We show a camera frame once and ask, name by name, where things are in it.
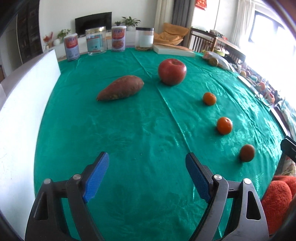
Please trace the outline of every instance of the plastic jar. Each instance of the plastic jar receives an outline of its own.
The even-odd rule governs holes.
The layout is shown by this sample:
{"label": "plastic jar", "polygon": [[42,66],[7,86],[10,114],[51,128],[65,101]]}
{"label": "plastic jar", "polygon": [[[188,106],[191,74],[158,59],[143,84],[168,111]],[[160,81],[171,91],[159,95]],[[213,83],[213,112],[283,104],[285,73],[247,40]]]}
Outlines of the plastic jar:
{"label": "plastic jar", "polygon": [[154,28],[136,27],[136,49],[150,49],[153,45]]}
{"label": "plastic jar", "polygon": [[106,27],[87,29],[85,35],[89,55],[101,54],[107,51]]}

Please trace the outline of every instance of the curtain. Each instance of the curtain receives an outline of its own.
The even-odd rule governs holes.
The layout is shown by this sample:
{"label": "curtain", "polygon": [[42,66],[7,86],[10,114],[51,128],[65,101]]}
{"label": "curtain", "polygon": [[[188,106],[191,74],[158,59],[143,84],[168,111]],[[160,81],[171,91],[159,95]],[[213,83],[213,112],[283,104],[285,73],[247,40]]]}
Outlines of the curtain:
{"label": "curtain", "polygon": [[252,0],[239,0],[237,19],[230,42],[243,48],[249,39],[255,15],[255,3]]}
{"label": "curtain", "polygon": [[164,23],[172,23],[174,0],[158,0],[155,16],[154,32],[160,34]]}
{"label": "curtain", "polygon": [[175,0],[172,24],[187,27],[190,0]]}

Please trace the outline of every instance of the jar lid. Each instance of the jar lid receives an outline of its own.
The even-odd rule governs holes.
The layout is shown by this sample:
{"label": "jar lid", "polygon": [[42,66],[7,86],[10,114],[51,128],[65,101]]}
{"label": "jar lid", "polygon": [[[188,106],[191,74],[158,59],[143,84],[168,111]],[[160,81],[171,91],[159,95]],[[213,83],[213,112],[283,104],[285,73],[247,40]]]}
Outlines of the jar lid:
{"label": "jar lid", "polygon": [[111,29],[113,28],[126,28],[126,26],[113,26]]}
{"label": "jar lid", "polygon": [[106,27],[91,28],[91,29],[85,30],[85,34],[93,34],[97,32],[103,32],[105,30],[106,30]]}
{"label": "jar lid", "polygon": [[77,33],[71,34],[71,35],[67,35],[64,39],[71,38],[71,37],[76,37],[76,36],[78,36]]}
{"label": "jar lid", "polygon": [[142,28],[142,27],[136,27],[136,30],[140,30],[140,31],[154,31],[154,28]]}

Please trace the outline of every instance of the book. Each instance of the book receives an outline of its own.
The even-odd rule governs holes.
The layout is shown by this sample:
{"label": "book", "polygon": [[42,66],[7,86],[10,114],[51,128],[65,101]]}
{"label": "book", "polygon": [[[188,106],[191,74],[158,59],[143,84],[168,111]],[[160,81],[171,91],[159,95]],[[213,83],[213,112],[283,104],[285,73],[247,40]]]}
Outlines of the book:
{"label": "book", "polygon": [[170,54],[193,58],[195,57],[195,53],[192,50],[182,46],[153,44],[153,50],[158,54]]}

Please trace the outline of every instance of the blue gripper pad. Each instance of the blue gripper pad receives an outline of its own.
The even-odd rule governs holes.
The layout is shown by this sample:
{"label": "blue gripper pad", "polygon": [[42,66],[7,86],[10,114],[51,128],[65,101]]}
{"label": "blue gripper pad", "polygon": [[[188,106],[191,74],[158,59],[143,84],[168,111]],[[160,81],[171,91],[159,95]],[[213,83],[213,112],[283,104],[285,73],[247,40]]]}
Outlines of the blue gripper pad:
{"label": "blue gripper pad", "polygon": [[85,203],[88,203],[96,195],[108,166],[109,155],[104,153],[85,183],[85,192],[82,197]]}
{"label": "blue gripper pad", "polygon": [[187,171],[196,187],[196,190],[200,198],[204,199],[207,203],[210,203],[212,199],[210,194],[212,179],[209,180],[210,176],[208,175],[204,167],[201,165],[198,159],[195,158],[200,164],[198,165],[196,160],[194,160],[194,158],[192,157],[192,155],[194,156],[193,153],[191,154],[189,153],[186,155],[186,158],[185,158]]}

